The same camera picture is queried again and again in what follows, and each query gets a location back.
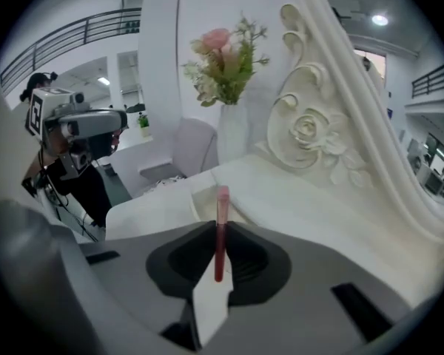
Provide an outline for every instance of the white chair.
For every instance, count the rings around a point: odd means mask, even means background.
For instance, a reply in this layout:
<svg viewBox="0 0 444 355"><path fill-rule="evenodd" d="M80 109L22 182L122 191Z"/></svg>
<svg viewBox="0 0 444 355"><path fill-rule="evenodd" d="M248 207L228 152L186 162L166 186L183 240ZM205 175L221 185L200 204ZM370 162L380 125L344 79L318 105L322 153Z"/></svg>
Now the white chair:
<svg viewBox="0 0 444 355"><path fill-rule="evenodd" d="M170 163L139 169L139 173L153 184L139 195L153 190L156 185L174 183L218 165L217 134L212 126L195 118L182 118L175 136Z"/></svg>

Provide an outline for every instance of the window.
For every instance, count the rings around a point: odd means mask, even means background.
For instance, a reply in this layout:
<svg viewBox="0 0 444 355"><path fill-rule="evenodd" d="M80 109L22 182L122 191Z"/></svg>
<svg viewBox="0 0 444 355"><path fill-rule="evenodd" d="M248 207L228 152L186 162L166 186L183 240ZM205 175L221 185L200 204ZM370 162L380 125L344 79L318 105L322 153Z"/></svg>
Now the window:
<svg viewBox="0 0 444 355"><path fill-rule="evenodd" d="M360 56L365 56L371 63L375 65L378 73L380 74L383 83L385 83L385 73L386 73L386 57L383 55L378 55L374 53L369 53L368 51L355 49L355 54Z"/></svg>

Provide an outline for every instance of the black cable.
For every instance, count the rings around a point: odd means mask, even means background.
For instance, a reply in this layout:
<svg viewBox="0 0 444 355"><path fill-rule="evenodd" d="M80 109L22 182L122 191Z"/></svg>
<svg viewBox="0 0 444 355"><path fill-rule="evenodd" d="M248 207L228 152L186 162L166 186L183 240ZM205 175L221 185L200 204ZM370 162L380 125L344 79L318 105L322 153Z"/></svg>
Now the black cable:
<svg viewBox="0 0 444 355"><path fill-rule="evenodd" d="M52 195L49 195L48 192L46 191L46 189L44 190L44 193L46 194L46 197L48 198L48 200L56 207L62 206L63 208L65 208L66 206L69 206L69 199L67 198L67 196L63 196L66 199L66 205L63 204L56 204L53 202L52 200ZM54 193L54 195L56 196L56 198L58 198L58 196L56 195L56 191L52 190L50 193Z"/></svg>
<svg viewBox="0 0 444 355"><path fill-rule="evenodd" d="M53 189L56 198L58 199L59 203L62 205L62 207L64 209L66 209L66 212L69 213L71 216L74 217L75 221L77 222L77 224L82 228L82 235L84 235L84 232L89 236L89 238L91 240L93 240L94 242L98 242L97 238L95 238L91 233L89 233L86 228L84 227L84 225L81 225L81 223L79 222L79 219L69 211L69 209L67 208L67 205L64 205L63 202L61 201L61 198L58 195L58 192L56 191L56 189L54 188L53 182L50 179L50 176L47 174L46 169L44 169L44 165L43 165L43 146L41 146L40 151L38 152L38 162L39 162L39 166L41 167L41 171L46 175L46 178L48 179L48 181L50 182L51 188Z"/></svg>
<svg viewBox="0 0 444 355"><path fill-rule="evenodd" d="M59 200L59 196L58 196L58 194L57 194L57 192L56 192L55 189L52 190L52 193L54 193L56 199ZM66 205L63 205L62 202L61 202L61 200L59 200L59 204L56 204L56 203L54 203L54 202L49 198L48 195L46 195L46 197L48 197L48 200L49 200L49 201L50 201L50 202L51 202L56 208L59 208L60 206L62 206L63 208L66 208L66 207L69 205L69 199L67 198L67 196L62 196L62 197L65 197L65 198L66 198L66 201L67 201ZM71 214L71 215L74 217L75 220L78 220L78 219L79 219L79 217L77 217L75 214L71 213L70 211L67 210L67 212L68 212L69 214Z"/></svg>

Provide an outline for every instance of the pink rose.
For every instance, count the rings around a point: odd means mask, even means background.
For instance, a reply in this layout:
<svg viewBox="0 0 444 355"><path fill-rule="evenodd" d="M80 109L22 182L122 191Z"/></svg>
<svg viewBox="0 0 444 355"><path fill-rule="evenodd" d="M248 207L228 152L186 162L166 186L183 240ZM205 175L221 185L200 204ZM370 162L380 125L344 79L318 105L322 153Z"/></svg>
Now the pink rose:
<svg viewBox="0 0 444 355"><path fill-rule="evenodd" d="M229 41L229 37L230 32L227 29L214 29L202 36L202 43L212 50L218 50Z"/></svg>

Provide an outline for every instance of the flower bouquet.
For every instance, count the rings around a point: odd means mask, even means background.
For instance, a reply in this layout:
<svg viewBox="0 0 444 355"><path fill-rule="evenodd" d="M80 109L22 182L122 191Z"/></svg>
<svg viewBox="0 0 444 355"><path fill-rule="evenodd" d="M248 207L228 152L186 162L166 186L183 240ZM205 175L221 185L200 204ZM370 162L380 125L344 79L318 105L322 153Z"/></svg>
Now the flower bouquet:
<svg viewBox="0 0 444 355"><path fill-rule="evenodd" d="M210 107L216 101L237 104L246 83L255 74L254 64L266 66L269 63L267 56L255 60L254 55L255 41L266 38L266 31L266 27L242 17L233 32L214 29L201 39L191 41L192 50L199 54L202 62L184 64L184 75L199 92L198 100L203 107Z"/></svg>

